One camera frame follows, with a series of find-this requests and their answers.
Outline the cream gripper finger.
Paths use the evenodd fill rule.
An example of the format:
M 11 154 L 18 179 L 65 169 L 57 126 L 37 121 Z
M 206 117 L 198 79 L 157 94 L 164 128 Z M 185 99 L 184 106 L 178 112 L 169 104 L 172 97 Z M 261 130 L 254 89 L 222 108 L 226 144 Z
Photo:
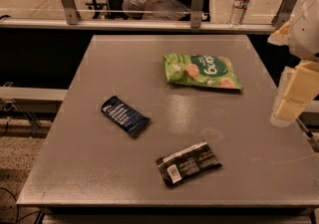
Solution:
M 292 20 L 289 19 L 278 30 L 268 37 L 267 42 L 276 46 L 287 46 L 291 24 Z
M 318 63 L 302 60 L 295 68 L 285 67 L 272 106 L 270 122 L 277 127 L 290 125 L 318 95 Z

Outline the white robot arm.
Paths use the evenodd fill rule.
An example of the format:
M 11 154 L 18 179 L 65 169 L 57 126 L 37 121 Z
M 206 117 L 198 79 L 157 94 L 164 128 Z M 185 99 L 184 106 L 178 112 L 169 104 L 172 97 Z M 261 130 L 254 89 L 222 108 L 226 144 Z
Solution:
M 270 122 L 286 127 L 319 95 L 319 0 L 306 0 L 288 22 L 270 35 L 268 42 L 286 45 L 300 59 L 295 68 L 284 68 L 272 106 Z

